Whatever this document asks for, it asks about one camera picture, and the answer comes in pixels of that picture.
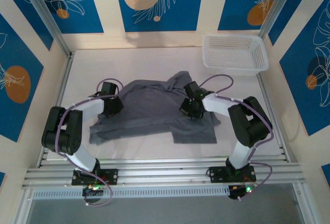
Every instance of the vertical metal post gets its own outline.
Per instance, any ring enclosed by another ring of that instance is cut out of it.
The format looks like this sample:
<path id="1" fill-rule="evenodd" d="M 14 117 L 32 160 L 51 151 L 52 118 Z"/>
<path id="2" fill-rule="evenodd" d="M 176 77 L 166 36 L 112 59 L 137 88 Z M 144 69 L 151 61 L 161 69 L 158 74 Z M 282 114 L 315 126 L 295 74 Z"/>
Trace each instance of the vertical metal post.
<path id="1" fill-rule="evenodd" d="M 42 22 L 45 24 L 53 38 L 57 41 L 61 50 L 66 54 L 68 59 L 70 58 L 70 50 L 68 45 L 66 44 L 61 30 L 58 28 L 51 12 L 48 10 L 47 5 L 45 4 L 44 0 L 30 0 L 33 7 L 37 11 L 39 17 L 41 18 Z"/>
<path id="2" fill-rule="evenodd" d="M 274 25 L 286 1 L 287 0 L 274 0 L 268 15 L 266 16 L 266 19 L 260 28 L 259 37 L 261 37 L 263 40 L 268 35 L 270 29 L 272 29 L 272 26 Z"/>

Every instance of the gray cloth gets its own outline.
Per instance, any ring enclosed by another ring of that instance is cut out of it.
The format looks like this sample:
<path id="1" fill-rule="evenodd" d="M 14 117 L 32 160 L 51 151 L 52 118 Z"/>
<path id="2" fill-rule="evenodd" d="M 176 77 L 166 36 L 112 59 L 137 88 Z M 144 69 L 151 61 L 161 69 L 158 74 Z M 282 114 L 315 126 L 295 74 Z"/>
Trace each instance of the gray cloth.
<path id="1" fill-rule="evenodd" d="M 191 81 L 189 73 L 181 71 L 168 81 L 129 83 L 119 92 L 124 109 L 110 118 L 99 115 L 90 127 L 90 143 L 170 131 L 174 143 L 217 143 L 213 127 L 220 121 L 213 113 L 191 120 L 179 111 L 186 98 L 183 87 Z"/>

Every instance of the white wall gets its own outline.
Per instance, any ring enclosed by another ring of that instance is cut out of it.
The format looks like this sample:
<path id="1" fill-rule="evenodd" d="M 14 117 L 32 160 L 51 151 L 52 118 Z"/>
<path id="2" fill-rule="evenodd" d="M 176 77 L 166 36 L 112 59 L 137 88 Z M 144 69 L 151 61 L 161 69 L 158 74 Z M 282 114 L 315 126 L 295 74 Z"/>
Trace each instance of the white wall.
<path id="1" fill-rule="evenodd" d="M 12 0 L 1 0 L 0 13 L 43 64 L 44 69 L 17 143 L 0 135 L 0 171 L 6 173 L 0 191 L 0 223 L 10 223 L 26 170 L 35 167 L 41 135 L 54 105 L 66 58 L 57 43 L 48 51 Z"/>
<path id="2" fill-rule="evenodd" d="M 287 144 L 300 162 L 317 203 L 322 223 L 330 219 L 330 188 L 321 166 L 330 163 L 330 126 L 307 136 L 279 61 L 323 0 L 303 0 L 274 47 L 266 42 L 270 67 L 264 74 L 278 119 L 288 137 Z"/>

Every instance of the purple cable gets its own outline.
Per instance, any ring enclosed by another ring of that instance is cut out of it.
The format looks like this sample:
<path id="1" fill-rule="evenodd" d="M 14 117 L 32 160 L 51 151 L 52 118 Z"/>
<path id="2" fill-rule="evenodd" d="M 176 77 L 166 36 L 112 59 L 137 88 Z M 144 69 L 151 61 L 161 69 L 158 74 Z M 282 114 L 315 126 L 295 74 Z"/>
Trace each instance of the purple cable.
<path id="1" fill-rule="evenodd" d="M 96 100 L 96 99 L 109 98 L 109 97 L 116 97 L 117 95 L 118 95 L 118 94 L 115 94 L 115 95 L 103 95 L 103 96 L 93 97 L 93 98 L 90 98 L 90 99 L 83 100 L 83 101 L 81 101 L 81 102 L 79 102 L 79 103 L 77 103 L 77 104 L 75 104 L 75 105 L 73 105 L 73 106 L 70 106 L 70 107 L 64 112 L 64 114 L 63 114 L 63 116 L 62 116 L 62 118 L 61 118 L 61 120 L 60 120 L 60 123 L 58 124 L 57 131 L 56 131 L 56 136 L 55 136 L 55 151 L 56 151 L 56 154 L 58 154 L 59 156 L 62 156 L 62 157 L 64 157 L 64 158 L 66 158 L 66 159 L 67 159 L 67 160 L 68 160 L 73 166 L 75 166 L 76 168 L 78 168 L 80 171 L 82 171 L 82 172 L 84 172 L 84 173 L 86 173 L 86 174 L 88 174 L 88 175 L 90 175 L 90 176 L 92 176 L 92 177 L 98 179 L 100 182 L 102 182 L 102 183 L 103 183 L 106 187 L 108 187 L 108 189 L 110 190 L 110 197 L 109 197 L 109 199 L 108 199 L 106 202 L 104 202 L 104 203 L 100 203 L 100 204 L 91 204 L 91 203 L 89 203 L 89 202 L 87 201 L 87 196 L 85 196 L 85 197 L 84 197 L 84 201 L 85 201 L 86 205 L 88 205 L 88 206 L 99 207 L 99 206 L 105 206 L 105 205 L 107 205 L 107 204 L 111 201 L 111 199 L 112 199 L 113 191 L 112 191 L 110 185 L 109 185 L 107 182 L 105 182 L 105 180 L 103 180 L 103 179 L 100 178 L 99 176 L 97 176 L 97 175 L 95 175 L 95 174 L 93 174 L 93 173 L 91 173 L 91 172 L 89 172 L 89 171 L 87 171 L 87 170 L 85 170 L 85 169 L 79 167 L 77 164 L 75 164 L 73 161 L 71 161 L 70 158 L 68 158 L 65 154 L 61 154 L 61 153 L 60 153 L 60 151 L 58 150 L 58 140 L 59 140 L 59 137 L 60 137 L 61 127 L 62 127 L 62 125 L 63 125 L 63 122 L 64 122 L 64 119 L 65 119 L 66 115 L 67 115 L 68 112 L 70 112 L 72 109 L 74 109 L 74 108 L 76 108 L 76 107 L 78 107 L 78 106 L 80 106 L 80 105 L 82 105 L 82 104 L 85 104 L 85 103 L 87 103 L 87 102 L 90 102 L 90 101 Z"/>
<path id="2" fill-rule="evenodd" d="M 272 173 L 273 173 L 273 168 L 272 168 L 272 166 L 271 165 L 268 165 L 268 164 L 266 164 L 266 163 L 261 163 L 261 162 L 251 162 L 251 164 L 254 164 L 254 165 L 260 165 L 260 166 L 267 166 L 267 167 L 269 167 L 269 174 L 267 175 L 267 177 L 265 177 L 265 179 L 264 180 L 262 180 L 261 181 L 261 183 L 260 184 L 258 184 L 253 190 L 255 190 L 255 189 L 257 189 L 259 186 L 261 186 L 261 185 L 263 185 L 267 180 L 269 180 L 269 178 L 270 178 L 270 176 L 272 175 Z"/>
<path id="3" fill-rule="evenodd" d="M 103 79 L 102 81 L 100 81 L 100 82 L 98 83 L 98 85 L 96 86 L 96 91 L 98 92 L 98 87 L 99 87 L 103 82 L 108 81 L 108 80 L 116 81 L 116 82 L 118 82 L 118 83 L 120 84 L 120 86 L 121 86 L 122 88 L 124 88 L 124 85 L 121 83 L 120 80 L 117 80 L 117 79 L 114 79 L 114 78 L 106 78 L 106 79 Z"/>
<path id="4" fill-rule="evenodd" d="M 226 75 L 226 74 L 218 74 L 218 75 L 214 75 L 214 76 L 211 76 L 211 77 L 207 78 L 207 79 L 206 79 L 206 80 L 200 85 L 200 87 L 201 87 L 202 85 L 204 85 L 206 82 L 208 82 L 209 80 L 211 80 L 212 78 L 217 77 L 217 76 L 225 76 L 225 77 L 229 78 L 232 82 L 231 82 L 231 84 L 230 84 L 229 86 L 227 86 L 227 87 L 225 87 L 225 88 L 223 88 L 223 89 L 220 89 L 220 90 L 216 91 L 216 94 L 218 94 L 218 93 L 220 93 L 220 92 L 222 92 L 222 91 L 224 91 L 224 90 L 226 90 L 226 89 L 231 88 L 232 85 L 234 84 L 234 79 L 233 79 L 230 75 Z"/>
<path id="5" fill-rule="evenodd" d="M 274 138 L 274 132 L 272 130 L 272 128 L 270 127 L 270 125 L 267 123 L 267 121 L 260 115 L 260 113 L 258 113 L 256 110 L 254 110 L 252 107 L 250 107 L 248 104 L 242 102 L 242 101 L 239 101 L 239 100 L 236 100 L 236 99 L 232 99 L 232 98 L 229 98 L 229 97 L 225 97 L 225 96 L 217 96 L 217 98 L 219 99 L 225 99 L 225 100 L 230 100 L 232 102 L 235 102 L 235 103 L 238 103 L 238 104 L 242 104 L 243 106 L 245 106 L 246 108 L 248 108 L 250 111 L 252 111 L 255 115 L 257 115 L 257 117 L 266 125 L 266 127 L 268 128 L 269 132 L 270 132 L 270 138 L 264 140 L 264 141 L 261 141 L 259 143 L 257 143 L 253 150 L 251 151 L 249 157 L 248 157 L 248 161 L 252 158 L 253 154 L 255 153 L 256 151 L 256 148 L 259 147 L 260 145 L 264 144 L 264 143 L 267 143 L 271 140 L 273 140 Z"/>

